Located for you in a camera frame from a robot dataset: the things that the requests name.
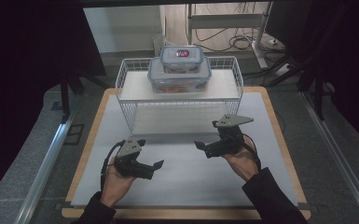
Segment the container lid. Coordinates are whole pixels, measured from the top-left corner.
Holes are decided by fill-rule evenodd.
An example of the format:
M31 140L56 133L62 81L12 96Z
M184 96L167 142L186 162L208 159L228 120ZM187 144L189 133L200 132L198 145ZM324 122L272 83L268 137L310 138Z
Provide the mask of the container lid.
M211 77L211 67L209 65L209 61L207 57L204 57L202 60L202 64L200 65L200 71L198 73L181 73L181 74L173 74L173 73L165 73L164 66L161 62L160 58L153 58L150 61L149 72L147 77L150 81L156 81L161 79L209 79Z
M165 46L161 51L163 63L202 63L203 57L198 46Z

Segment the white wire rack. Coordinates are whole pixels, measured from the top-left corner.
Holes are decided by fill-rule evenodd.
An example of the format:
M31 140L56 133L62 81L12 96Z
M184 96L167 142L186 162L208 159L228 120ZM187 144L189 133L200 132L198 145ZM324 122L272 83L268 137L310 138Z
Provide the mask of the white wire rack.
M237 114L243 81L235 57L210 57L212 77L195 93L154 93L150 60L125 59L117 76L117 99L132 134L216 133L213 120Z

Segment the table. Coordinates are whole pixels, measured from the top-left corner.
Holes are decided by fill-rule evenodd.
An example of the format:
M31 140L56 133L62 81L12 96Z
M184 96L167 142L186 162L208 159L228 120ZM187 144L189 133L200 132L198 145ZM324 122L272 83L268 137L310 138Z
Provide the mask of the table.
M275 117L272 104L269 100L267 91L262 87L246 87L243 89L245 92L259 92L262 95L265 107L267 109L269 120L271 122L273 131L275 133L276 139L278 141L281 153L283 155L284 164L287 168L288 174L292 181L292 185L295 190L297 197L298 207L304 217L309 219L311 217L310 208L307 207L307 201L305 199L304 193L302 191L301 185L298 181L295 167L290 158L289 151L287 149L286 143L283 139L283 134L281 133L280 126ZM81 156L80 162L77 166L76 173L71 184L71 187L68 191L66 202L71 202L74 198L74 194L85 170L89 155L92 150L92 146L95 141L95 136L98 132L98 129L101 124L102 117L104 115L105 107L109 95L115 94L115 89L109 89L105 91L104 97L101 101L100 107L98 109L97 115L91 127L90 135L85 145L83 154ZM62 215L64 217L80 217L83 213L82 208L71 208L64 207L62 209ZM216 208L167 208L167 209L156 209L153 207L150 208L126 208L118 209L115 215L115 218L153 218L153 219L260 219L257 211L254 208L249 209L240 209L240 208L225 208L225 207L216 207Z

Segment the stacked container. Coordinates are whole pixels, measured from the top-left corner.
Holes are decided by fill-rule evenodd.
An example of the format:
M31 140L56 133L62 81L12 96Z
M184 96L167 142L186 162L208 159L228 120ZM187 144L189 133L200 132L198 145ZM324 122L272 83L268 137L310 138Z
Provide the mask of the stacked container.
M147 77L155 93L197 92L211 78L211 67L200 47L166 46L151 60Z

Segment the hand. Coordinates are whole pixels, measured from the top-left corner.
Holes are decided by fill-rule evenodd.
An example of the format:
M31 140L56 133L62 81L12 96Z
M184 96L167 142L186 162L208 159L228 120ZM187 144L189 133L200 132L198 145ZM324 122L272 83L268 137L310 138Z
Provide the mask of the hand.
M248 146L255 149L255 145L249 137L244 135L243 139ZM244 147L241 147L240 151L235 155L226 154L222 157L228 161L232 170L245 181L258 174L252 153Z
M115 157L110 160L106 168L104 190L100 200L108 207L112 207L122 199L136 179L134 176L122 176L113 165L114 161Z

